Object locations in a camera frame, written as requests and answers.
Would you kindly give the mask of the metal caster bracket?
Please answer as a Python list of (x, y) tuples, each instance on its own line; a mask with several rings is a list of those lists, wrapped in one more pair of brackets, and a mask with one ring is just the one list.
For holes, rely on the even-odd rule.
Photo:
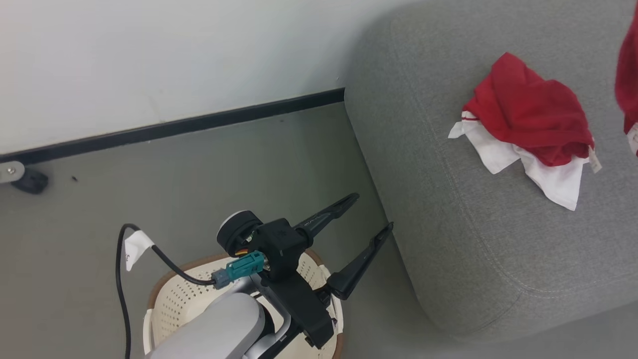
[(24, 173), (25, 166), (21, 162), (0, 162), (0, 184), (18, 181)]

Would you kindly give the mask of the cream perforated plastic laundry basket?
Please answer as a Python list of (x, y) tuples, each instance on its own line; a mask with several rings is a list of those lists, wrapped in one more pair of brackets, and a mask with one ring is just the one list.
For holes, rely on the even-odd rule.
[[(297, 271), (313, 289), (323, 286), (330, 276), (322, 259), (310, 249), (301, 255)], [(142, 340), (145, 354), (199, 316), (228, 289), (197, 286), (171, 272), (164, 275), (151, 291), (144, 317)], [(321, 349), (310, 347), (305, 337), (300, 335), (276, 359), (342, 359), (345, 337), (341, 301), (333, 297), (327, 311), (334, 322), (334, 334), (326, 345)]]

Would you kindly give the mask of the grey fabric sofa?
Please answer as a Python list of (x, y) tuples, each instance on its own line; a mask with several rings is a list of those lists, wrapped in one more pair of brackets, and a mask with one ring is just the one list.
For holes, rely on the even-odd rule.
[[(497, 342), (638, 300), (638, 157), (615, 100), (636, 0), (420, 0), (366, 28), (345, 108), (416, 296), (458, 339)], [(581, 102), (596, 153), (575, 211), (517, 162), (492, 175), (449, 139), (504, 52)]]

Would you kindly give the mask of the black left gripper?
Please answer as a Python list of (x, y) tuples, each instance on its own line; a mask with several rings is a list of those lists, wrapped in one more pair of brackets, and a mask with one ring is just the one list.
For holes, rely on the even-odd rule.
[[(342, 217), (358, 201), (360, 195), (351, 193), (337, 202), (325, 207), (321, 211), (306, 218), (296, 226), (294, 230), (303, 235), (308, 241), (314, 238), (333, 220)], [(375, 237), (370, 239), (368, 246), (358, 256), (348, 263), (341, 271), (334, 272), (326, 281), (326, 288), (340, 300), (347, 300), (358, 285), (361, 278), (373, 262), (374, 258), (383, 247), (385, 241), (392, 234), (394, 223), (388, 223)], [(266, 275), (261, 277), (261, 285), (264, 288), (262, 295), (275, 304), (283, 307), (284, 314), (289, 314), (290, 324), (282, 327), (283, 333), (271, 345), (272, 350), (283, 350), (299, 334), (306, 336), (311, 346), (321, 350), (333, 336), (333, 322), (326, 309), (326, 305), (320, 296), (326, 292), (320, 291), (317, 295), (310, 284), (297, 272), (282, 280), (273, 281)]]

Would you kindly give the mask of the black caster wheel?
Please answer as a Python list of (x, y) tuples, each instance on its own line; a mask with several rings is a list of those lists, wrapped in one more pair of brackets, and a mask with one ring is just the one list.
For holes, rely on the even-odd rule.
[(24, 193), (38, 195), (44, 192), (49, 184), (49, 177), (42, 172), (26, 168), (20, 179), (13, 181), (11, 186)]

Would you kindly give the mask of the red and white shirt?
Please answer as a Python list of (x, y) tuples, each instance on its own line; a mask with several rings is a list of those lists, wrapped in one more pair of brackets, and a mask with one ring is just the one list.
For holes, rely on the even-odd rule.
[(450, 139), (466, 137), (488, 172), (515, 162), (552, 202), (574, 211), (585, 165), (600, 170), (595, 141), (572, 89), (504, 53), (461, 112)]
[(619, 51), (615, 96), (624, 114), (624, 133), (630, 150), (638, 157), (638, 2)]

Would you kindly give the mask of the black wall baseboard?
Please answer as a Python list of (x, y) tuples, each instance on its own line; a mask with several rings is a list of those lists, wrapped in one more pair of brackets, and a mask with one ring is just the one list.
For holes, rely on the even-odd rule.
[(200, 132), (219, 127), (261, 120), (273, 116), (305, 111), (324, 105), (337, 104), (344, 101), (344, 88), (331, 89), (310, 95), (285, 99), (266, 104), (216, 112), (184, 120), (167, 121), (137, 129), (131, 129), (103, 136), (87, 137), (56, 145), (43, 146), (23, 152), (8, 153), (0, 156), (0, 162), (18, 161), (23, 165), (77, 156), (84, 153), (99, 152), (118, 146), (160, 140), (167, 137)]

